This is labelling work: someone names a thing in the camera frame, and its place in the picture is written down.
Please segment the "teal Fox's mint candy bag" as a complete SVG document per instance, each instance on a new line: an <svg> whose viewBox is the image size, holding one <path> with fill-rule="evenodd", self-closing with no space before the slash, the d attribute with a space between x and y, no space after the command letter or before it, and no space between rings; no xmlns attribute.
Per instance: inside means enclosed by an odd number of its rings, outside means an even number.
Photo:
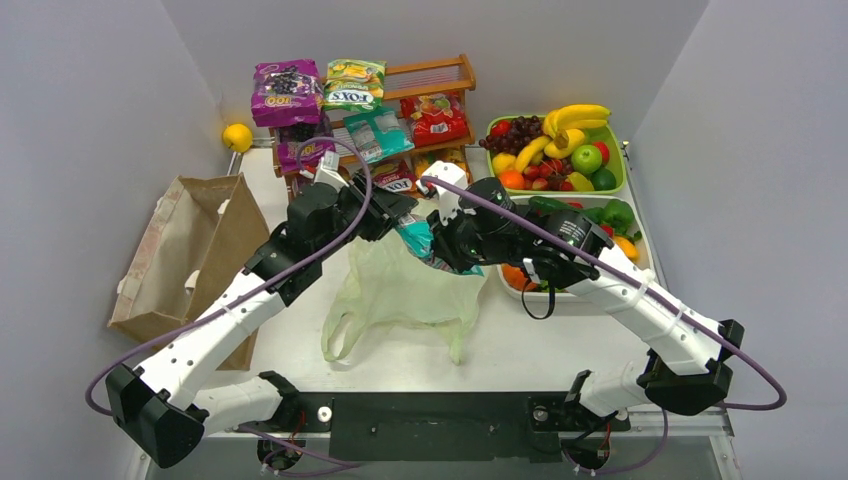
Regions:
<svg viewBox="0 0 848 480"><path fill-rule="evenodd" d="M432 249L434 236L430 231L427 221L415 214L406 214L399 220L395 231L404 242L407 250L424 265L455 275L483 276L481 267L473 266L469 270L456 270L449 266L444 260L435 256Z"/></svg>

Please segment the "pale green plastic grocery bag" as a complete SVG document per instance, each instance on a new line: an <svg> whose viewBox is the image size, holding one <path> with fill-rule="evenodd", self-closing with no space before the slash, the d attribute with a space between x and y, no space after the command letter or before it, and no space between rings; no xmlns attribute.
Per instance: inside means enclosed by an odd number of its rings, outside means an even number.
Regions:
<svg viewBox="0 0 848 480"><path fill-rule="evenodd" d="M410 214L426 220L438 210L421 200ZM484 275L455 275L424 265L406 248L395 228L382 239L357 239L348 245L346 275L321 333L327 362L341 362L363 334L394 327L428 330L446 343L450 361L464 361L464 340L479 315Z"/></svg>

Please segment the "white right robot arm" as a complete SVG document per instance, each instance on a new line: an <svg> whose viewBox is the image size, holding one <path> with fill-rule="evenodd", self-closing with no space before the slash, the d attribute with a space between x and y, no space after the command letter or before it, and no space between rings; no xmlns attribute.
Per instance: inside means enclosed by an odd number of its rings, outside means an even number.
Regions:
<svg viewBox="0 0 848 480"><path fill-rule="evenodd" d="M518 267L551 295L564 289L594 304L648 346L645 364L629 362L607 376L578 374L565 402L572 425L588 429L650 403L694 416L726 398L733 372L725 362L743 327L687 309L585 211L545 197L517 205L494 178L461 189L427 177L419 188L439 200L428 218L432 248L451 268Z"/></svg>

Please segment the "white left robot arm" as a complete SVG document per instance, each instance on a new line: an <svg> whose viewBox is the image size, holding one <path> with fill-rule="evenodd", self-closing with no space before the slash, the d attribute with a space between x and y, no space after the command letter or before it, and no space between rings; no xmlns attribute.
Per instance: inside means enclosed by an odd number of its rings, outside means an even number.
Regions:
<svg viewBox="0 0 848 480"><path fill-rule="evenodd" d="M292 426L296 390L273 371L230 386L204 385L239 345L320 278L327 257L355 238L382 239L416 204L369 184L363 174L340 185L304 187L288 204L285 221L200 319L167 335L138 366L120 363L106 375L116 425L161 468L181 462L211 433L253 421L275 430Z"/></svg>

